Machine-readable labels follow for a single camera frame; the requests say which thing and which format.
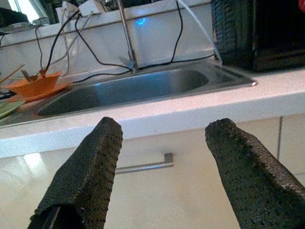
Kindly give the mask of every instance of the stainless steel sink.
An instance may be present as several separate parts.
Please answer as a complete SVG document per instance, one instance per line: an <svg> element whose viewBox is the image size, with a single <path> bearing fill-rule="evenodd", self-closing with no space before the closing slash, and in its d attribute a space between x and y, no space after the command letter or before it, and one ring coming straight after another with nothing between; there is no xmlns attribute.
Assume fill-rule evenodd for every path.
<svg viewBox="0 0 305 229"><path fill-rule="evenodd" d="M255 85L250 78L198 61L74 85L0 121L0 126Z"/></svg>

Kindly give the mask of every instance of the white cabinet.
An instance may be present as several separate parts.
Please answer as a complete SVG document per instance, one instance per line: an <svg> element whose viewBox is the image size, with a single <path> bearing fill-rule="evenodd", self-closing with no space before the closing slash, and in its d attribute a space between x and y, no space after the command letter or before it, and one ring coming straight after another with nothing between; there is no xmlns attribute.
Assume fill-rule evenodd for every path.
<svg viewBox="0 0 305 229"><path fill-rule="evenodd" d="M276 155L279 119L238 124ZM57 169L74 149L0 159L0 228L26 228ZM124 140L118 167L173 167L117 174L106 229L238 229L204 129Z"/></svg>
<svg viewBox="0 0 305 229"><path fill-rule="evenodd" d="M292 173L305 173L305 114L283 117L280 162Z"/></svg>

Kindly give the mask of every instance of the metal pipe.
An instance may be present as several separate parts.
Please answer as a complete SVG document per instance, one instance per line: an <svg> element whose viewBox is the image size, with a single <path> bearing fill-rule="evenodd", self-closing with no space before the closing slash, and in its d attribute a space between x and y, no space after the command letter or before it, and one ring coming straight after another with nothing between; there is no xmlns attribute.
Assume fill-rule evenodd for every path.
<svg viewBox="0 0 305 229"><path fill-rule="evenodd" d="M129 55L130 60L133 63L132 73L137 73L138 72L138 63L137 63L137 58L135 56L134 50L132 48L132 42L130 40L129 30L127 27L127 20L125 17L124 7L123 7L121 0L117 0L117 1L118 1L119 11L120 11L123 28L124 28L124 32L125 32L125 37L126 37L126 41L127 41L128 55Z"/></svg>

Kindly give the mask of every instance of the white backsplash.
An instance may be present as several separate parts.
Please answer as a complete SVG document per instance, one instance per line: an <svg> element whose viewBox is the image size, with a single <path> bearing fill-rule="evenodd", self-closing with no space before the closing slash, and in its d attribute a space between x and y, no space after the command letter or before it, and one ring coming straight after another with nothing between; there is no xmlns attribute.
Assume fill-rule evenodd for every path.
<svg viewBox="0 0 305 229"><path fill-rule="evenodd" d="M208 33L212 35L211 5L209 3L201 4L193 7L192 10L206 27ZM91 21L95 20L94 17L98 16L93 16L89 20L87 24L89 27ZM211 46L207 38L186 10L182 10L182 17L183 33L176 52L176 59L197 58L211 53ZM143 20L144 18L145 23L139 26L137 20ZM84 21L85 19L81 19L78 27L81 27ZM139 66L170 60L180 31L180 19L177 10L133 19L128 21L128 25ZM34 30L16 33L13 36L21 36L26 33L34 34ZM82 35L101 61L122 64L118 57L128 58L127 43L121 22L86 29L82 32ZM74 36L76 36L75 32L67 34L68 43L71 42ZM40 40L43 50L42 63L44 66L47 63L53 39L54 36ZM60 58L64 53L65 45L61 36L56 43L53 60ZM36 41L14 44L3 47L0 50L0 72L2 72L2 75L8 74L21 63L26 64L24 69L29 74L38 72L40 69L40 52ZM65 72L66 67L67 60L64 59L60 63L51 66L50 72ZM116 72L124 71L124 69L115 69L97 63L82 40L78 38L70 51L70 70L68 75L105 70L116 70Z"/></svg>

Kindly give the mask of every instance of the orange plate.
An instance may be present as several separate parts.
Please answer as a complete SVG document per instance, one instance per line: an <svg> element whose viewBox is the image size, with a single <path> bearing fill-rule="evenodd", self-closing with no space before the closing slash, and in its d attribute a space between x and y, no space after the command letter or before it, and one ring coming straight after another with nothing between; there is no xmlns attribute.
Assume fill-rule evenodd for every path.
<svg viewBox="0 0 305 229"><path fill-rule="evenodd" d="M46 77L39 76L37 80L32 82L23 79L8 85L1 85L0 87L16 92L24 97L33 97L53 90L60 75L61 72L56 72L47 74Z"/></svg>
<svg viewBox="0 0 305 229"><path fill-rule="evenodd" d="M64 89L66 89L71 83L60 83L60 84L56 84L54 86L54 88L48 92L45 92L43 94L39 94L36 96L31 96L31 97L26 97L26 96L22 96L20 94L17 94L11 98L8 98L6 101L7 102L16 102L16 101L20 101L20 100L25 100L26 102L30 102L30 101L35 101L35 100L39 100L42 98L45 98L47 96L51 96L54 95L60 91L63 91Z"/></svg>

